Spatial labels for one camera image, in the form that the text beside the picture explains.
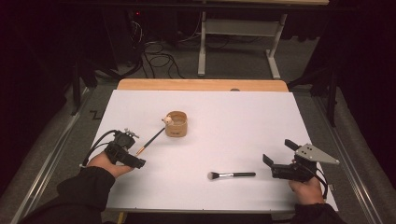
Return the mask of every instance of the dark background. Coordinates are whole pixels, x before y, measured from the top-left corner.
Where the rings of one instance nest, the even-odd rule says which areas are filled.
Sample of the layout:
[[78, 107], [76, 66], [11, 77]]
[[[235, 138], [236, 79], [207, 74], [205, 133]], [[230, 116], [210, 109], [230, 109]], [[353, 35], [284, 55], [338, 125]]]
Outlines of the dark background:
[[[297, 35], [304, 41], [321, 36], [305, 75], [329, 66], [334, 57], [342, 59], [334, 69], [339, 87], [370, 149], [396, 186], [391, 171], [396, 160], [392, 144], [396, 137], [392, 111], [396, 81], [393, 13], [396, 5], [384, 0], [332, 0], [331, 4], [359, 6], [359, 10], [333, 17], [290, 14], [282, 38]], [[176, 31], [190, 35], [197, 15], [151, 10], [136, 19], [146, 25], [148, 35], [177, 46]], [[209, 16], [229, 17], [230, 14]], [[232, 16], [248, 20], [277, 15]], [[114, 52], [99, 8], [61, 7], [53, 0], [8, 1], [0, 5], [0, 19], [3, 23], [0, 28], [2, 194], [40, 132], [64, 105], [64, 92], [71, 84], [75, 62], [88, 57], [111, 67]]]

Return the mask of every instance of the black sleeve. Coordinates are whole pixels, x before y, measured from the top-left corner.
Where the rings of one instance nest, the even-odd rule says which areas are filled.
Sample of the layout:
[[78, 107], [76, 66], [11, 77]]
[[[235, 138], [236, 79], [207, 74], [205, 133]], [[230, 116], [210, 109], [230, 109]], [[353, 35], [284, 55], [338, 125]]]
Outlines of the black sleeve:
[[292, 224], [346, 224], [327, 203], [295, 205]]
[[58, 185], [59, 196], [37, 208], [20, 223], [102, 223], [114, 176], [103, 168], [88, 167]]

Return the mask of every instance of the gray floor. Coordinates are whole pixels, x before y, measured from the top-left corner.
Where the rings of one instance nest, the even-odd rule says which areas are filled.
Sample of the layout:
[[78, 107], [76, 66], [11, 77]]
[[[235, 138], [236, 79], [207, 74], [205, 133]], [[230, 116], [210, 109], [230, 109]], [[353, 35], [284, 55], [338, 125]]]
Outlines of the gray floor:
[[[269, 47], [271, 39], [252, 40], [255, 39], [233, 37], [229, 44], [219, 49], [224, 40], [209, 39], [204, 78], [271, 79], [263, 54], [264, 46]], [[317, 40], [298, 42], [294, 38], [280, 42], [276, 62], [283, 80], [289, 82], [302, 74], [316, 44]], [[153, 45], [147, 51], [153, 52], [160, 48], [160, 45]], [[198, 78], [198, 48], [196, 42], [180, 44], [177, 49], [164, 44], [163, 52], [173, 55], [183, 77]], [[166, 62], [164, 57], [152, 61], [156, 65]], [[168, 66], [154, 68], [156, 78], [169, 78]], [[147, 63], [145, 70], [148, 77], [152, 77]], [[170, 74], [172, 78], [179, 78], [174, 66]], [[141, 69], [130, 77], [145, 76]], [[97, 88], [85, 89], [84, 105], [74, 117], [70, 116], [73, 109], [71, 91], [67, 93], [70, 100], [37, 139], [1, 198], [0, 223], [11, 223], [18, 212], [31, 210], [53, 198], [56, 186], [78, 172], [78, 165], [91, 147], [100, 124], [99, 119], [93, 118], [92, 111], [97, 111], [97, 117], [100, 117], [106, 110], [112, 90], [116, 88], [115, 81], [99, 79]], [[367, 147], [342, 93], [337, 92], [336, 128], [333, 128], [323, 116], [326, 99], [311, 97], [308, 89], [309, 86], [299, 86], [291, 91], [294, 92], [312, 143], [342, 162], [340, 166], [322, 165], [329, 183], [335, 188], [332, 193], [340, 216], [351, 224], [396, 223], [395, 190]], [[47, 174], [45, 177], [49, 181], [43, 181], [45, 178], [36, 179], [40, 174]], [[289, 216], [274, 215], [274, 218]], [[104, 221], [117, 221], [118, 213], [105, 211], [103, 217]]]

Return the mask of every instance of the human hand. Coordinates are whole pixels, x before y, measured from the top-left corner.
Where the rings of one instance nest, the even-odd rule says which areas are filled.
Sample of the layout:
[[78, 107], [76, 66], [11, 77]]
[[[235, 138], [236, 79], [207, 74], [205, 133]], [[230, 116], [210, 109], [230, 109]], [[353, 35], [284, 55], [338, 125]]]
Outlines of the human hand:
[[93, 157], [90, 162], [88, 162], [87, 166], [97, 166], [102, 167], [111, 173], [115, 178], [119, 177], [120, 175], [124, 175], [128, 172], [131, 172], [134, 168], [127, 166], [127, 165], [114, 165], [108, 159], [105, 152], [101, 152], [95, 157]]
[[304, 183], [290, 180], [289, 186], [296, 194], [299, 204], [309, 205], [324, 203], [320, 182], [315, 177], [312, 177]]

